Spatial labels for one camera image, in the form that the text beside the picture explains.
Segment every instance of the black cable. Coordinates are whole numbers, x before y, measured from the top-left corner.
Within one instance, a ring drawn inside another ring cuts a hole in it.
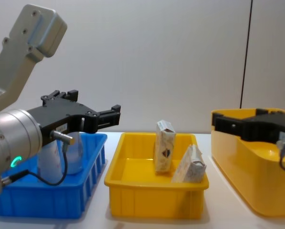
[[[43,183],[50,185],[50,186],[57,186],[59,184],[61,184],[67,174],[67,167],[68,167],[68,163],[67,163],[67,157],[66,157],[66,152],[63,152],[63,158],[64,158],[64,173],[63,176],[61,177],[61,179],[57,182],[57,183],[50,183],[47,180],[43,179],[42,177],[40,177],[38,174],[35,174],[33,172],[28,171],[28,174],[35,176],[37,179],[39,179],[40,181],[42,181]]]
[[[279,165],[280,165],[280,167],[285,171],[285,166],[283,165],[283,163],[282,163],[282,160],[283,160],[284,158],[281,156],[280,157],[280,160],[279,160]]]
[[[21,172],[18,172],[18,173],[16,173],[16,174],[10,175],[10,176],[9,176],[9,179],[10,179],[11,182],[13,183],[13,182],[17,181],[18,179],[21,179],[22,177],[24,177],[24,176],[26,176],[26,175],[28,175],[28,174],[29,174],[29,170],[28,170],[28,169],[25,169],[25,170],[23,170],[23,171],[21,171]]]

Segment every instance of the product package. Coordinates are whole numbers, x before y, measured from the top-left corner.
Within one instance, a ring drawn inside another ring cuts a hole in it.
[[[202,153],[196,145],[189,146],[177,167],[172,183],[200,183],[203,180],[206,165]]]
[[[156,173],[170,171],[175,135],[171,123],[164,120],[157,122],[153,157]]]

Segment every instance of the yellow container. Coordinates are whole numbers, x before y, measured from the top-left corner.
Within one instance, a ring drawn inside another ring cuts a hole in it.
[[[243,119],[254,116],[255,110],[216,110],[213,113]],[[211,141],[214,161],[252,210],[267,217],[285,216],[285,171],[279,167],[277,146],[246,142],[240,137],[215,131],[214,126]]]
[[[189,145],[191,134],[176,134],[171,172],[156,175],[153,164],[154,133],[122,134],[104,183],[110,188],[113,216],[199,219],[203,212],[207,175],[199,184],[171,183]]]

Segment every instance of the blue plastic bin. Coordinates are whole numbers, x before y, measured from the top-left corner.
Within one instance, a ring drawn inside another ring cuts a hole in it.
[[[56,187],[28,175],[6,186],[0,195],[0,216],[78,219],[91,196],[102,166],[105,164],[104,142],[107,135],[81,134],[83,170],[67,175]],[[24,169],[37,172],[37,156],[8,170],[2,176]]]

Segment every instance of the white table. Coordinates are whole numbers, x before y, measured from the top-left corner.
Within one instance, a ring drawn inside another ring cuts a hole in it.
[[[105,133],[105,156],[108,163],[93,195],[79,220],[5,218],[0,229],[285,229],[285,219],[256,216],[239,198],[211,159],[211,136],[196,134],[207,164],[209,189],[205,191],[204,214],[200,220],[115,219],[109,210],[109,188],[103,183],[121,133]]]

